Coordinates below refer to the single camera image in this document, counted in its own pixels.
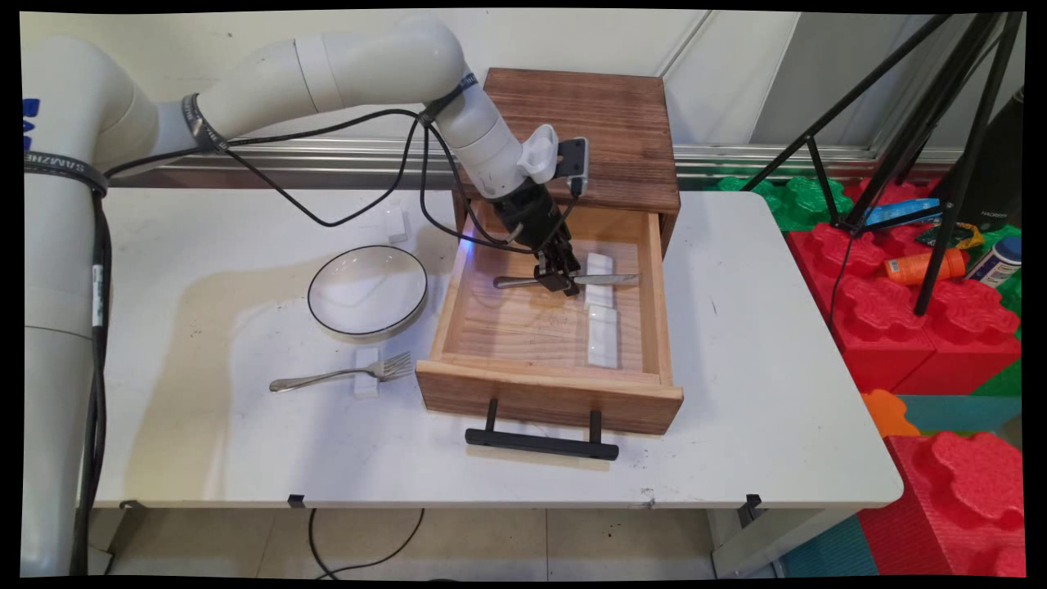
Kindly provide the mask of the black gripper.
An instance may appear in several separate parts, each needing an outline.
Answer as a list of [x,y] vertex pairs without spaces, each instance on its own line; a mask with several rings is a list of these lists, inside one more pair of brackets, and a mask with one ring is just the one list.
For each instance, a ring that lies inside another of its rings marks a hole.
[[524,183],[522,187],[494,199],[493,211],[509,232],[500,245],[512,250],[537,254],[535,280],[545,290],[561,292],[575,297],[580,288],[575,276],[580,275],[581,264],[573,253],[571,232],[566,217],[573,212],[575,201],[562,211],[543,184]]

